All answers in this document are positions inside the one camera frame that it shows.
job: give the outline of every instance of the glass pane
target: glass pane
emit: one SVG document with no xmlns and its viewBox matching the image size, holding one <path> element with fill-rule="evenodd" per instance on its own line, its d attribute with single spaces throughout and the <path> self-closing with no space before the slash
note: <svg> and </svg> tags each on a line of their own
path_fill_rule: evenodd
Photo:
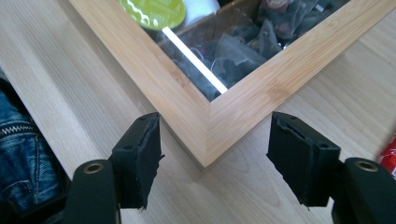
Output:
<svg viewBox="0 0 396 224">
<path fill-rule="evenodd" d="M 348 0 L 119 1 L 212 101 Z"/>
</svg>

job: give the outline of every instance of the white object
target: white object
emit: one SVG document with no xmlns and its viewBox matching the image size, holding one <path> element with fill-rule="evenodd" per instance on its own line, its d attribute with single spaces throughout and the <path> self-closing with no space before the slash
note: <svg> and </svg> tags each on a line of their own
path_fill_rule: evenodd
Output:
<svg viewBox="0 0 396 224">
<path fill-rule="evenodd" d="M 186 18 L 181 26 L 191 25 L 201 18 L 208 16 L 220 8 L 217 0 L 184 0 L 186 6 Z"/>
</svg>

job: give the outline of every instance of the wooden table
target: wooden table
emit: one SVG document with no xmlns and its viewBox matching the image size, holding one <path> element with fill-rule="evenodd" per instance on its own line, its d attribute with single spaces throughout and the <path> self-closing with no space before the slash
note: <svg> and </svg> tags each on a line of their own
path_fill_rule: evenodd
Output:
<svg viewBox="0 0 396 224">
<path fill-rule="evenodd" d="M 154 111 L 66 1 L 3 1 L 0 15 L 0 66 L 69 175 Z M 339 145 L 342 161 L 375 159 L 396 132 L 394 21 L 395 10 L 277 109 Z M 270 121 L 205 170 L 162 122 L 148 210 L 123 210 L 123 223 L 332 223 L 332 202 L 300 206 L 266 158 Z"/>
</svg>

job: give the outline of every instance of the red object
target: red object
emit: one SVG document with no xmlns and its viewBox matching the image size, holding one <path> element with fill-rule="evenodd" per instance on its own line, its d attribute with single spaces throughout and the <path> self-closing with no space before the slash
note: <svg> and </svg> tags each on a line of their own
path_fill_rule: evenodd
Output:
<svg viewBox="0 0 396 224">
<path fill-rule="evenodd" d="M 393 135 L 389 145 L 379 156 L 378 162 L 396 179 L 396 134 Z"/>
</svg>

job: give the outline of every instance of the green round object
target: green round object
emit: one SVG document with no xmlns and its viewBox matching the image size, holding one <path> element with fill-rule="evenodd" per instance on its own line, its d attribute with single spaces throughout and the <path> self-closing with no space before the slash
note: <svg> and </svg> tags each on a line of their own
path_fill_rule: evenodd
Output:
<svg viewBox="0 0 396 224">
<path fill-rule="evenodd" d="M 186 17 L 183 0 L 119 0 L 119 2 L 137 23 L 150 30 L 175 28 Z"/>
</svg>

